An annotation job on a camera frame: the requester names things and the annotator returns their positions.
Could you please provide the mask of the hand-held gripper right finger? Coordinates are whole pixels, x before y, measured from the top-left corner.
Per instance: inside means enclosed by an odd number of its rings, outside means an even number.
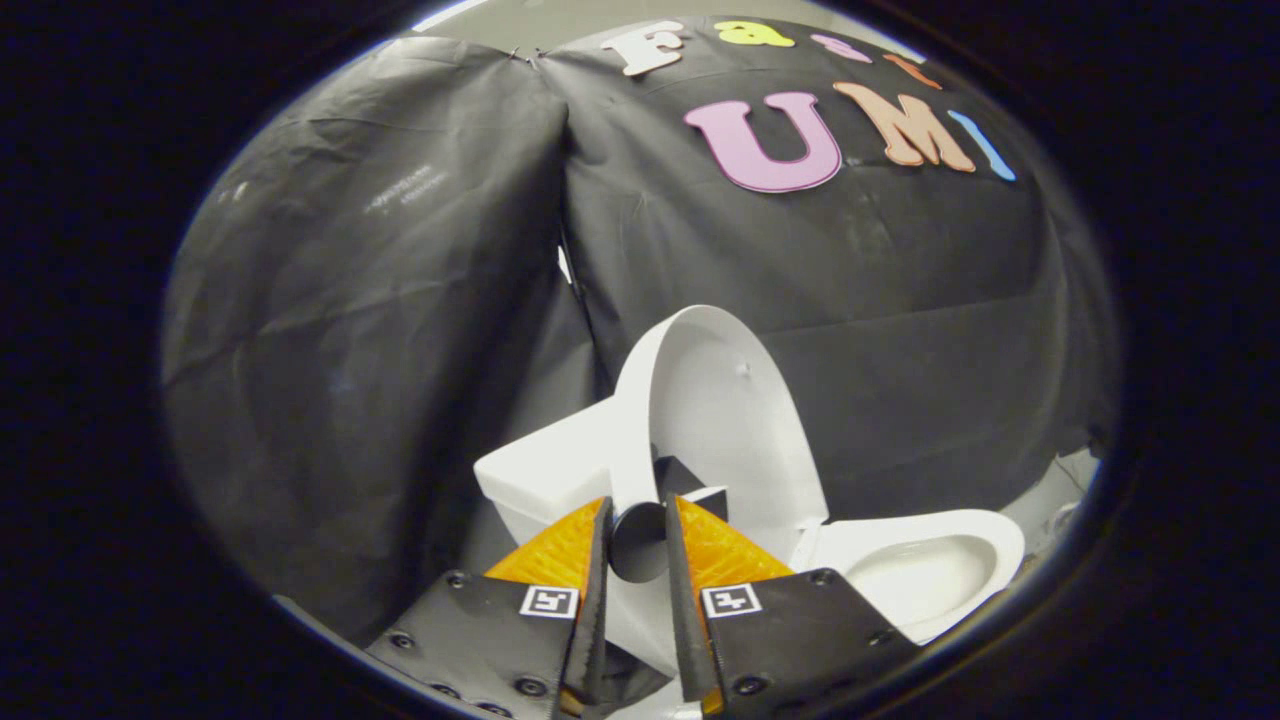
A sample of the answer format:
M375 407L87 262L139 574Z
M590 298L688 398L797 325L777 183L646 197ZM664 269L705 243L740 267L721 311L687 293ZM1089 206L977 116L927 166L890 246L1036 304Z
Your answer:
M792 571L676 495L666 542L684 698L707 717L860 708L922 653L835 569Z

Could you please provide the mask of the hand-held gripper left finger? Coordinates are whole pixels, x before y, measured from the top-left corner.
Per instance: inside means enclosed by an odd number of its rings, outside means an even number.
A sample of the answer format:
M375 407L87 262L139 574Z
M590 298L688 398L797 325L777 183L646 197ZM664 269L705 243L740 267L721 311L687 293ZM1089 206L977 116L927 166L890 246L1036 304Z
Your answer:
M603 687L612 521L595 498L486 571L444 573L369 653L483 717L580 716Z

